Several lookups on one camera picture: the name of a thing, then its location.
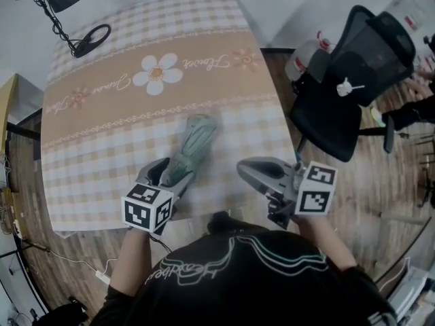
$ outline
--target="chair armrest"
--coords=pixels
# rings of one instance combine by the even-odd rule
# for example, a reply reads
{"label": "chair armrest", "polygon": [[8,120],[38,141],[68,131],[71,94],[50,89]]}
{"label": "chair armrest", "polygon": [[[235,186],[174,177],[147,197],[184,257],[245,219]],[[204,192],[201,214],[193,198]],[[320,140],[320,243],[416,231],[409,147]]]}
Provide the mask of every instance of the chair armrest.
{"label": "chair armrest", "polygon": [[311,57],[307,67],[307,73],[317,82],[322,83],[324,75],[328,69],[331,55],[327,51],[318,49]]}
{"label": "chair armrest", "polygon": [[383,149],[387,153],[393,151],[394,144],[394,121],[390,116],[387,116],[387,126],[385,127],[385,135],[383,139]]}

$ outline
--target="lamp base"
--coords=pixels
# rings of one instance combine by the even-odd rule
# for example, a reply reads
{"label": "lamp base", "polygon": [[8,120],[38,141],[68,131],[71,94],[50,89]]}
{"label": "lamp base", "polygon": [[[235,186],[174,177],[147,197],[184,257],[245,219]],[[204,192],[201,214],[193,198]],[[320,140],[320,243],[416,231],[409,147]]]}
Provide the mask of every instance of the lamp base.
{"label": "lamp base", "polygon": [[[91,42],[92,34],[101,28],[107,28],[106,34],[102,38],[100,38],[100,40]],[[97,48],[99,45],[101,45],[107,39],[110,32],[111,27],[108,24],[96,26],[95,28],[93,28],[93,30],[87,33],[83,40],[75,47],[74,56],[76,58],[81,58],[82,56],[85,56],[86,54]]]}

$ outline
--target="black mesh chair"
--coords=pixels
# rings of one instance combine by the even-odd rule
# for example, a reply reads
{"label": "black mesh chair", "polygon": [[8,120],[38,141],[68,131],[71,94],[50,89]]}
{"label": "black mesh chair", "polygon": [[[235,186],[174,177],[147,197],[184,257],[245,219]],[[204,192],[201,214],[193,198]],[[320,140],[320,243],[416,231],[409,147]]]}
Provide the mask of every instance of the black mesh chair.
{"label": "black mesh chair", "polygon": [[[413,73],[415,47],[391,14],[375,16],[365,7],[355,6],[331,55],[319,54],[294,84],[299,95],[290,118],[302,133],[298,151],[308,139],[331,156],[348,162],[358,136],[367,135],[360,132],[360,105],[369,106],[386,89]],[[339,96],[336,87],[346,77],[352,86],[365,88]],[[394,139],[391,119],[382,135],[384,149],[390,152]]]}

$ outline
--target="chair seat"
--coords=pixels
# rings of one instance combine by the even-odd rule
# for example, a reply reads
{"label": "chair seat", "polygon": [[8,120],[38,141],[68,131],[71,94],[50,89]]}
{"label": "chair seat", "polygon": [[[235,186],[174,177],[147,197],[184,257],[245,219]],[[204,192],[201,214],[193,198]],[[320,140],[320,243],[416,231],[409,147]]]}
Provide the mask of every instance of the chair seat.
{"label": "chair seat", "polygon": [[334,85],[307,79],[290,118],[300,132],[331,156],[348,162],[355,151],[361,123],[358,104],[337,94]]}

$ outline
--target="small sun flower print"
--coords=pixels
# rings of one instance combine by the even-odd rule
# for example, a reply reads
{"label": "small sun flower print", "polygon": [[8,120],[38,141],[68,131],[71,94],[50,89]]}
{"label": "small sun flower print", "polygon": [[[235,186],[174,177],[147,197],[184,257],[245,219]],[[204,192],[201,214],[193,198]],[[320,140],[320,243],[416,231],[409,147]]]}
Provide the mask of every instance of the small sun flower print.
{"label": "small sun flower print", "polygon": [[90,96],[87,88],[76,88],[71,92],[71,101],[69,103],[69,107],[81,109],[85,101],[84,99],[87,96]]}
{"label": "small sun flower print", "polygon": [[158,63],[155,56],[146,56],[141,63],[143,71],[133,76],[133,84],[138,87],[147,85],[149,95],[160,94],[163,92],[163,82],[174,84],[183,77],[180,69],[170,69],[176,62],[175,53],[165,54]]}
{"label": "small sun flower print", "polygon": [[257,58],[250,48],[246,49],[246,51],[234,51],[232,54],[234,54],[234,60],[236,61],[234,68],[242,67],[243,70],[249,68],[253,73],[256,72],[258,63],[263,61],[261,58]]}

